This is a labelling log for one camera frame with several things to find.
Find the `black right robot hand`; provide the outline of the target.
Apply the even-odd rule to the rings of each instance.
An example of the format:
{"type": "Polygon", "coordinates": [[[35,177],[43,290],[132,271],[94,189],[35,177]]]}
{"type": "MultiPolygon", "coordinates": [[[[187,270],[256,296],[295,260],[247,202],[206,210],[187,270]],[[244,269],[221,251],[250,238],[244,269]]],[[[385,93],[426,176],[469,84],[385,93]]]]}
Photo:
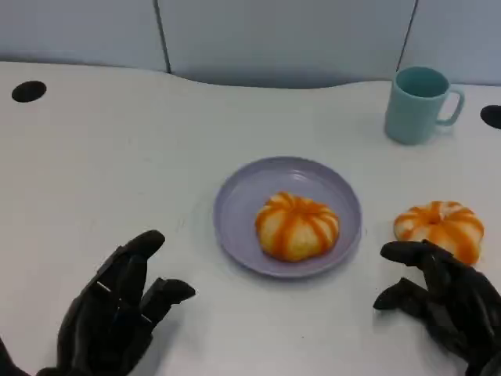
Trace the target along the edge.
{"type": "Polygon", "coordinates": [[[500,294],[489,279],[429,240],[392,241],[382,257],[422,271],[426,287],[401,278],[373,307],[419,320],[439,345],[467,363],[467,375],[500,373],[500,294]]]}

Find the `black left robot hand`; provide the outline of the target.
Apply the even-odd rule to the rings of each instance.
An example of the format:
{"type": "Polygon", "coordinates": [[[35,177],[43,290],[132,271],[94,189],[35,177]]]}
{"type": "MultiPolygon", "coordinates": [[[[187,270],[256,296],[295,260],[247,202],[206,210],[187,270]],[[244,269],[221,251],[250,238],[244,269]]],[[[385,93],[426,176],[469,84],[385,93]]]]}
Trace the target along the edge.
{"type": "Polygon", "coordinates": [[[156,279],[146,287],[147,263],[164,235],[148,230],[102,264],[72,301],[57,337],[57,360],[40,375],[128,375],[171,307],[196,291],[177,279],[156,279]]]}

